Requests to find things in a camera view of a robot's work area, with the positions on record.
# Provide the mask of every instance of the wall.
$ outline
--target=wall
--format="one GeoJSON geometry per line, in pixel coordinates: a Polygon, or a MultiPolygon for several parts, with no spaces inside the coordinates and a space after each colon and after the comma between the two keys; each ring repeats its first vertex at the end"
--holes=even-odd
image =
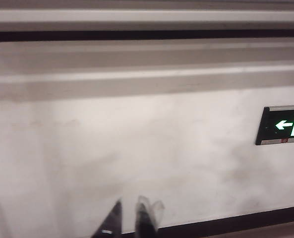
{"type": "Polygon", "coordinates": [[[294,39],[0,43],[0,238],[89,236],[122,197],[161,226],[294,206],[294,39]]]}

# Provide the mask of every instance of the green exit sign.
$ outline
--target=green exit sign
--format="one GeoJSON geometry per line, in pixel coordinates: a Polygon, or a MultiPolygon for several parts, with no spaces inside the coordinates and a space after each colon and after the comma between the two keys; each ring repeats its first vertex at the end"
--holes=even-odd
{"type": "Polygon", "coordinates": [[[256,145],[294,142],[294,106],[265,107],[256,145]]]}

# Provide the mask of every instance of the exit sign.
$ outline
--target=exit sign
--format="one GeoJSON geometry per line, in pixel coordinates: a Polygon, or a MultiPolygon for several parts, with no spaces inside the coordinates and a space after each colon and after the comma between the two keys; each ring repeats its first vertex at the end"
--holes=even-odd
{"type": "Polygon", "coordinates": [[[294,106],[265,107],[256,145],[294,142],[294,106]]]}

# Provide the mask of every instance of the dark baseboard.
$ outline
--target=dark baseboard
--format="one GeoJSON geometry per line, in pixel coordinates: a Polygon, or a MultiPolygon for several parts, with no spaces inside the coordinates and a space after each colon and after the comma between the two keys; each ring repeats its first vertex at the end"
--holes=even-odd
{"type": "Polygon", "coordinates": [[[294,37],[294,29],[0,32],[0,42],[294,37]]]}
{"type": "MultiPolygon", "coordinates": [[[[160,238],[200,238],[294,222],[294,207],[159,229],[160,238]]],[[[134,233],[123,234],[133,238],[134,233]]]]}

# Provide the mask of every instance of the arrow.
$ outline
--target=arrow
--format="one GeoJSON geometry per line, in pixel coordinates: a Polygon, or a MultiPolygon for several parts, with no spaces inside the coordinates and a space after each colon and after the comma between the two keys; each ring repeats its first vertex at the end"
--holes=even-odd
{"type": "Polygon", "coordinates": [[[285,123],[286,120],[282,120],[281,122],[279,122],[276,127],[279,129],[279,130],[284,130],[285,129],[285,126],[292,126],[293,123],[285,123]]]}

